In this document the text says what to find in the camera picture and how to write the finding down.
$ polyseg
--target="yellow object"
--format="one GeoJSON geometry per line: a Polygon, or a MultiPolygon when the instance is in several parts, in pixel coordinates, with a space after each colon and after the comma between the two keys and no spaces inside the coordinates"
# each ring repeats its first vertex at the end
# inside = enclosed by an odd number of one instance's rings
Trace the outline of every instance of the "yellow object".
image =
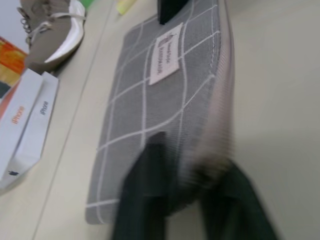
{"type": "Polygon", "coordinates": [[[137,0],[119,0],[116,9],[121,15],[124,15],[137,0]]]}

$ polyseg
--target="gray fabric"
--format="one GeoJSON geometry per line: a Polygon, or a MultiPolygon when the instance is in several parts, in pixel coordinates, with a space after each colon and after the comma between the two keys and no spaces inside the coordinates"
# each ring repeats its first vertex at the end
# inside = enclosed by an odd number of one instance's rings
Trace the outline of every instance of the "gray fabric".
{"type": "MultiPolygon", "coordinates": [[[[231,99],[230,86],[233,86],[233,83],[228,83],[233,82],[233,78],[221,79],[224,78],[221,71],[230,71],[230,64],[225,61],[232,58],[225,55],[221,67],[222,44],[231,47],[230,41],[221,41],[222,31],[229,35],[228,23],[223,25],[224,28],[221,27],[220,8],[224,4],[224,0],[190,0],[166,25],[160,25],[157,17],[152,17],[126,35],[92,172],[86,206],[88,223],[112,222],[122,180],[146,139],[157,132],[167,132],[172,164],[176,164],[177,160],[181,162],[182,186],[193,180],[191,172],[197,168],[194,166],[197,161],[201,163],[200,167],[205,165],[207,156],[202,155],[199,143],[204,129],[210,128],[207,126],[210,123],[208,116],[214,112],[211,101],[215,85],[217,81],[222,81],[222,85],[227,81],[227,90],[222,93],[226,96],[222,99],[231,99]],[[183,23],[178,50],[180,68],[166,79],[149,85],[156,38],[180,23],[183,23]]],[[[231,106],[228,105],[224,111],[228,114],[221,114],[222,117],[229,117],[231,106]]],[[[217,139],[203,144],[208,147],[214,145],[215,141],[222,142],[218,144],[221,151],[208,151],[207,154],[213,162],[217,156],[217,162],[221,164],[219,168],[225,169],[229,165],[226,158],[229,157],[227,139],[230,121],[224,119],[218,122],[213,127],[221,129],[222,134],[217,132],[217,139]]],[[[210,168],[214,167],[215,164],[210,163],[210,168]]]]}
{"type": "Polygon", "coordinates": [[[235,81],[234,42],[226,0],[218,0],[220,50],[214,88],[210,93],[201,134],[192,136],[179,166],[180,191],[199,192],[211,187],[231,167],[232,113],[235,81]]]}

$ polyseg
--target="shoelace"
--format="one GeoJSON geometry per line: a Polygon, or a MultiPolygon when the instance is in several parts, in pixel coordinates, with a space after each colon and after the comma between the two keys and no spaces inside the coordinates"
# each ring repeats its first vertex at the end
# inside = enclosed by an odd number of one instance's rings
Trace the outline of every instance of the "shoelace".
{"type": "Polygon", "coordinates": [[[31,47],[33,41],[36,39],[36,37],[39,33],[43,33],[49,29],[52,29],[51,23],[54,22],[55,19],[62,18],[62,17],[79,18],[82,20],[86,19],[86,17],[84,17],[84,16],[80,16],[80,15],[68,13],[68,12],[56,12],[53,14],[49,14],[50,6],[48,3],[44,3],[43,8],[44,8],[44,11],[47,13],[48,20],[40,23],[39,26],[37,26],[33,30],[31,30],[31,27],[30,27],[30,24],[28,21],[30,19],[29,16],[26,14],[26,12],[21,7],[17,8],[17,10],[20,12],[20,14],[23,17],[20,20],[20,22],[23,25],[24,31],[28,34],[25,39],[25,42],[28,44],[29,47],[31,47]]]}

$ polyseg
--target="gray sneaker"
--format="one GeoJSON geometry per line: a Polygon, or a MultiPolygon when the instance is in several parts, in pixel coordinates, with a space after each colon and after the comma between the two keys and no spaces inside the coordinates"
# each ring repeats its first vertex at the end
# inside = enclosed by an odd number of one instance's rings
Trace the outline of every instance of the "gray sneaker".
{"type": "Polygon", "coordinates": [[[78,0],[20,0],[18,11],[28,33],[25,68],[51,72],[80,44],[84,36],[85,8],[78,0]]]}

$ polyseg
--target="white shoe sole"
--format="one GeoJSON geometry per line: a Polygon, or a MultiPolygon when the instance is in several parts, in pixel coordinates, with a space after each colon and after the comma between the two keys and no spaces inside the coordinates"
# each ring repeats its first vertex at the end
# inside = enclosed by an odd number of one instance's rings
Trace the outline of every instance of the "white shoe sole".
{"type": "MultiPolygon", "coordinates": [[[[69,6],[69,13],[84,17],[86,15],[86,9],[80,1],[71,0],[69,6]]],[[[77,17],[71,17],[71,29],[68,35],[66,36],[66,39],[64,40],[62,45],[54,52],[54,54],[52,54],[45,61],[45,63],[50,63],[70,53],[70,51],[72,51],[79,45],[83,36],[84,20],[77,17]]]]}

